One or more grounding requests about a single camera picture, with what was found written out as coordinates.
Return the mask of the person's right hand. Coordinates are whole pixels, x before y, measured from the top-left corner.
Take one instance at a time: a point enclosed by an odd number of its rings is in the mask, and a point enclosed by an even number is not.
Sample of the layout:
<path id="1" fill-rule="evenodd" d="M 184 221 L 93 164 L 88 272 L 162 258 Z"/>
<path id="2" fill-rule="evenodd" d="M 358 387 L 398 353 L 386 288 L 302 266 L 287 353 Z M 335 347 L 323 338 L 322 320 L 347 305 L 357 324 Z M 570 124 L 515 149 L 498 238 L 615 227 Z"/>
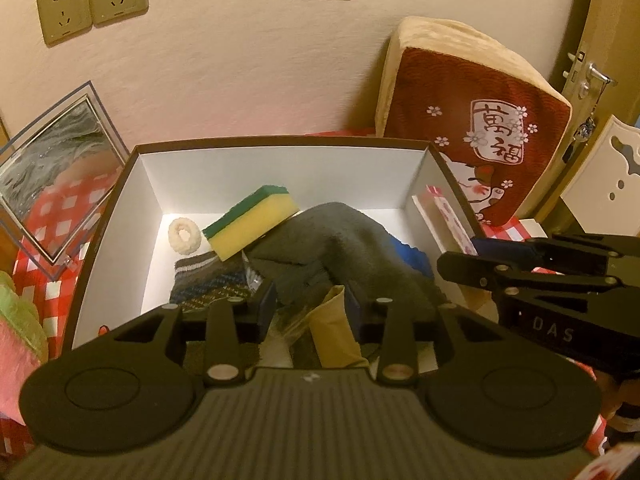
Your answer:
<path id="1" fill-rule="evenodd" d="M 617 431 L 624 434 L 639 431 L 639 381 L 616 380 L 596 370 L 596 382 L 601 390 L 601 415 Z"/>

